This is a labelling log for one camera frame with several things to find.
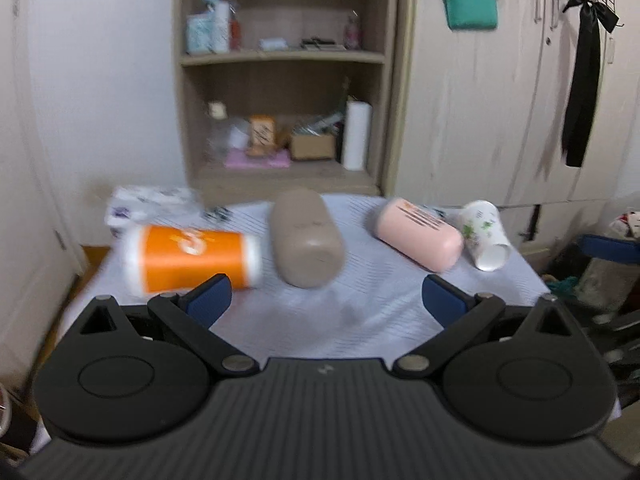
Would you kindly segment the pink tumbler cup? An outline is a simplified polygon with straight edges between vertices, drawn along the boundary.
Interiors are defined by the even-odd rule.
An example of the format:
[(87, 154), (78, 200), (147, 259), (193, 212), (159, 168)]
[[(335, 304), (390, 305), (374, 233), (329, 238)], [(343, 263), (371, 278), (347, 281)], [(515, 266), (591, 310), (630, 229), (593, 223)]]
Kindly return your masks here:
[(376, 216), (373, 232), (425, 269), (440, 273), (459, 260), (464, 240), (449, 223), (403, 198), (387, 202)]

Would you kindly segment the orange paper cup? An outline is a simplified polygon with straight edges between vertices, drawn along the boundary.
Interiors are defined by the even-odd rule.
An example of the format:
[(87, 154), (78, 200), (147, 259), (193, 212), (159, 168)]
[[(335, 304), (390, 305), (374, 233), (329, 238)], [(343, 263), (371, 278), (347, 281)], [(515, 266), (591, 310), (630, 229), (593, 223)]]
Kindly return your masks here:
[(262, 241), (239, 232), (134, 226), (120, 239), (120, 256), (136, 297), (192, 289), (219, 273), (233, 289), (255, 288), (262, 280)]

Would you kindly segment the white floral paper cup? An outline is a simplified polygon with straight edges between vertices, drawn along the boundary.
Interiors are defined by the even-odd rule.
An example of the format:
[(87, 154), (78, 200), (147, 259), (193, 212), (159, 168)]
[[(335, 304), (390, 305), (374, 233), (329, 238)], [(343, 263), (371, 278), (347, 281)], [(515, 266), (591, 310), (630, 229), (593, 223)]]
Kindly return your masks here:
[(466, 204), (457, 214), (456, 226), (478, 270), (495, 272), (506, 265), (512, 245), (494, 204), (487, 200)]

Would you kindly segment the taupe tumbler cup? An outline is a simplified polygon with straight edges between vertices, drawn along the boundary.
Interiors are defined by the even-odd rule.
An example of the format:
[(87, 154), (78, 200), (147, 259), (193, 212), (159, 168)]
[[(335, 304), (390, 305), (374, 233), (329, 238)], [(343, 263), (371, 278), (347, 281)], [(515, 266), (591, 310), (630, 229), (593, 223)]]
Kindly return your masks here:
[(340, 274), (345, 243), (322, 196), (309, 188), (290, 188), (274, 201), (269, 229), (274, 265), (283, 281), (317, 288)]

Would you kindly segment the white patterned tablecloth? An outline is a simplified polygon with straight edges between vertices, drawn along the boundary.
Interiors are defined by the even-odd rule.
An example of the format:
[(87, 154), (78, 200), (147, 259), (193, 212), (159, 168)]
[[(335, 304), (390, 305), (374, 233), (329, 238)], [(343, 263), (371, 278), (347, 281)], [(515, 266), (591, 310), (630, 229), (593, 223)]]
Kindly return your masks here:
[(268, 269), (209, 329), (254, 358), (213, 376), (148, 304), (93, 299), (38, 373), (49, 442), (32, 466), (66, 478), (533, 478), (582, 476), (617, 457), (600, 441), (617, 399), (596, 348), (559, 301), (488, 283), (503, 315), (435, 374), (394, 362), (442, 331), (426, 273), (370, 237), (370, 200), (334, 196), (347, 261), (316, 289)]

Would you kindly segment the tissue pack stack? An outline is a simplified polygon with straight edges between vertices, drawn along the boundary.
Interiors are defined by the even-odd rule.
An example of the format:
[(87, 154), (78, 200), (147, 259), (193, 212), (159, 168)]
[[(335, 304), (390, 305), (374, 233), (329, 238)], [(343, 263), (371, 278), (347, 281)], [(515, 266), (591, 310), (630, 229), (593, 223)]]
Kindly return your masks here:
[(164, 224), (202, 211), (198, 193), (180, 186), (121, 185), (107, 201), (104, 223), (114, 237), (135, 224)]

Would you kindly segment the white door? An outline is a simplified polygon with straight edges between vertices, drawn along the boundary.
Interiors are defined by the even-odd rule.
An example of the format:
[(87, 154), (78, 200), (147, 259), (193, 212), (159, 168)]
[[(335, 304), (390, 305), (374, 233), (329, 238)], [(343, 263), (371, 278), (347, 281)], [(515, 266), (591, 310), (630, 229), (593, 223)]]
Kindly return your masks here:
[(17, 67), (19, 6), (1, 0), (1, 383), (13, 392), (25, 388), (78, 270), (37, 169)]

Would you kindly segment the pink flat box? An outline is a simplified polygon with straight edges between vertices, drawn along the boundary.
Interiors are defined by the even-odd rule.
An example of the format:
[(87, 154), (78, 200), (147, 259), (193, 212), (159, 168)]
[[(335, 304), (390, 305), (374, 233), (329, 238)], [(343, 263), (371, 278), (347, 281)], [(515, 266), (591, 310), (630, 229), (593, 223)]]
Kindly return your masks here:
[(250, 156), (246, 151), (234, 148), (224, 160), (224, 168), (230, 170), (286, 169), (290, 165), (288, 150), (264, 156)]

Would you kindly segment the clear bottle beige cap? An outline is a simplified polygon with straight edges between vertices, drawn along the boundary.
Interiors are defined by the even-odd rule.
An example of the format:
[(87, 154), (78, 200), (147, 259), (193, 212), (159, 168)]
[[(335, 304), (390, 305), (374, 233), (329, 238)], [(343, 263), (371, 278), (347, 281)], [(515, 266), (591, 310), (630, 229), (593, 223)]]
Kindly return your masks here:
[(226, 157), (229, 142), (229, 116), (226, 104), (220, 101), (208, 103), (210, 122), (207, 137), (207, 154), (212, 162)]

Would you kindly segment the black ribbon bow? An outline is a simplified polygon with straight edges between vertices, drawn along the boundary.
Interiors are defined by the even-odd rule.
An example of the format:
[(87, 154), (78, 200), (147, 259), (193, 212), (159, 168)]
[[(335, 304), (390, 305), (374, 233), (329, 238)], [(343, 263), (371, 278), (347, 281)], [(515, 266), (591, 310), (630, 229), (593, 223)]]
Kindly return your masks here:
[(580, 168), (586, 156), (598, 102), (602, 53), (600, 28), (614, 32), (618, 16), (600, 1), (568, 0), (563, 13), (573, 8), (579, 9), (579, 30), (561, 145), (565, 165)]

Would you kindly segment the wooden wardrobe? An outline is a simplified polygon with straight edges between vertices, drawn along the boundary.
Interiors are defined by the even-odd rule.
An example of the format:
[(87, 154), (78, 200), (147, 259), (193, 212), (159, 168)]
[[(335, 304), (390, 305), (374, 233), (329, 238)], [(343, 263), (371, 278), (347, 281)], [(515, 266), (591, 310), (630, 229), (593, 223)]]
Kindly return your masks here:
[(639, 0), (601, 36), (598, 107), (582, 166), (561, 142), (579, 12), (568, 0), (497, 0), (493, 30), (452, 30), (442, 0), (398, 0), (383, 191), (457, 207), (489, 200), (523, 252), (594, 226), (616, 191), (639, 105)]

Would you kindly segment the floral orange box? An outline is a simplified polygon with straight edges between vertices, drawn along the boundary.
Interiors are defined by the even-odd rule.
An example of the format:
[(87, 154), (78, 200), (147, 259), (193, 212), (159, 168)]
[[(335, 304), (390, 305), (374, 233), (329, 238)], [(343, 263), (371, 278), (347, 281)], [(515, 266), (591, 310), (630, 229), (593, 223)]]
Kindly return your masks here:
[(250, 118), (250, 143), (246, 154), (253, 157), (270, 156), (277, 148), (276, 121), (271, 116), (254, 115)]

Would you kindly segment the small cardboard box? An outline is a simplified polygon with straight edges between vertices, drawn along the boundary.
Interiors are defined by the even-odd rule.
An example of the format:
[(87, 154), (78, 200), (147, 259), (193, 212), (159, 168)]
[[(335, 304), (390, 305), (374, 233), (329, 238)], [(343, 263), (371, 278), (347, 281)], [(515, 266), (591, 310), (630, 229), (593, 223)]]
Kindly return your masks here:
[(290, 141), (293, 160), (327, 160), (336, 156), (335, 136), (331, 133), (293, 134)]

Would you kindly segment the white paper towel roll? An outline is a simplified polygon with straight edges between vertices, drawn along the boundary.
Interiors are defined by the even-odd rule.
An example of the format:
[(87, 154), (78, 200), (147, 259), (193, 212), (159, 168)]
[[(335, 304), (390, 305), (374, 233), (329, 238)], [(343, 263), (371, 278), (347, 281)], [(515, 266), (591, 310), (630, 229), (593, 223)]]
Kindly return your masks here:
[(346, 170), (361, 171), (366, 166), (372, 106), (348, 101), (343, 133), (342, 164)]

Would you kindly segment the wooden shelf unit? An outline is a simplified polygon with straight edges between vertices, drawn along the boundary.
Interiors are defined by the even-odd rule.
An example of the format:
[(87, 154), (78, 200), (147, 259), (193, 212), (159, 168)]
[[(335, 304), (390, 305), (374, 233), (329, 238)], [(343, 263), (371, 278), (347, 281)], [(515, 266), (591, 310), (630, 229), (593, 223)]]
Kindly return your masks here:
[[(207, 205), (269, 200), (303, 185), (321, 193), (378, 195), (386, 151), (398, 0), (227, 0), (239, 5), (239, 49), (186, 53), (186, 18), (205, 0), (174, 0), (178, 124), (186, 177)], [(360, 17), (361, 49), (343, 44), (349, 13)], [(372, 106), (366, 166), (333, 159), (286, 169), (230, 170), (207, 154), (208, 103), (231, 118), (271, 116), (281, 130), (336, 112), (347, 98)]]

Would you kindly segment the teal white jar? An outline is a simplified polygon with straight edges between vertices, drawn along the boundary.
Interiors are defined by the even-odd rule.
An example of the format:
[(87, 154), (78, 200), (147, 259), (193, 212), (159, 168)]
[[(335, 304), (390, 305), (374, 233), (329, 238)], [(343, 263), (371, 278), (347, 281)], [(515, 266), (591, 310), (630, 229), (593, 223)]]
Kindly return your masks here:
[(213, 15), (192, 14), (186, 18), (186, 53), (207, 54), (212, 50)]

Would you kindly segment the pink small bottle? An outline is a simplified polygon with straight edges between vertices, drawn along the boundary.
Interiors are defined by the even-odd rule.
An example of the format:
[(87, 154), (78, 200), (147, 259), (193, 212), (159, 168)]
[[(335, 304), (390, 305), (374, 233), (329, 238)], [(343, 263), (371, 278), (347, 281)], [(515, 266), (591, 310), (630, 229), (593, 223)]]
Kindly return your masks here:
[(349, 13), (344, 27), (343, 44), (347, 50), (361, 49), (360, 17), (357, 12)]

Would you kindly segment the white tube bottle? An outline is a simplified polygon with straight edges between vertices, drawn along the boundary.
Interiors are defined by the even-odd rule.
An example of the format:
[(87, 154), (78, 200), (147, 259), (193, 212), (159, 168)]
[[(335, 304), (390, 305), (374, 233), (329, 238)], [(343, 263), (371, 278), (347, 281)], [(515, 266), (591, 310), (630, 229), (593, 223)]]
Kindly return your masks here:
[(231, 50), (231, 6), (227, 0), (216, 0), (212, 28), (212, 48), (215, 53)]

